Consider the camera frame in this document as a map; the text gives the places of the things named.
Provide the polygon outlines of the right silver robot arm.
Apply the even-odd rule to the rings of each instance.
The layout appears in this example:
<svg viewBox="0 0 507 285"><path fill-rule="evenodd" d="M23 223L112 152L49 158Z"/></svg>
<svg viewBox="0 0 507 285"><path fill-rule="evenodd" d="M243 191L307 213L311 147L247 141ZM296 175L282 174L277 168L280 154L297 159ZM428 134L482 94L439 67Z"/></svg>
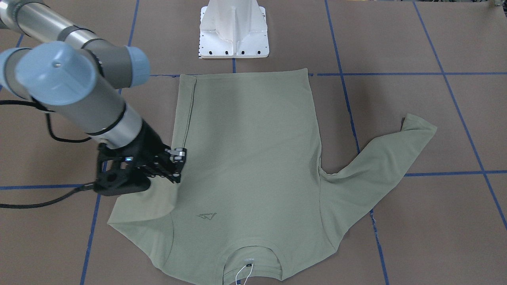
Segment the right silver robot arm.
<svg viewBox="0 0 507 285"><path fill-rule="evenodd" d="M105 182L181 180L185 149L171 149L118 93L150 78L137 47L116 46L58 14L42 0L2 0L1 27L40 41L1 54L1 85L56 112L98 141L112 169Z"/></svg>

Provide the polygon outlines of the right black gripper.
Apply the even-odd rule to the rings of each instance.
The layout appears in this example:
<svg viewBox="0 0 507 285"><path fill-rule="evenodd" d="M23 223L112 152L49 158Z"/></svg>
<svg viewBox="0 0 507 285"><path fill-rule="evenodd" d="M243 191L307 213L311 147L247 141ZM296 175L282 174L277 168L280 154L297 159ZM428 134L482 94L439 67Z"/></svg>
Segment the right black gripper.
<svg viewBox="0 0 507 285"><path fill-rule="evenodd" d="M131 182L147 182L148 177L158 176L178 184L187 149L171 149L146 121L142 121L141 131L133 141L132 157Z"/></svg>

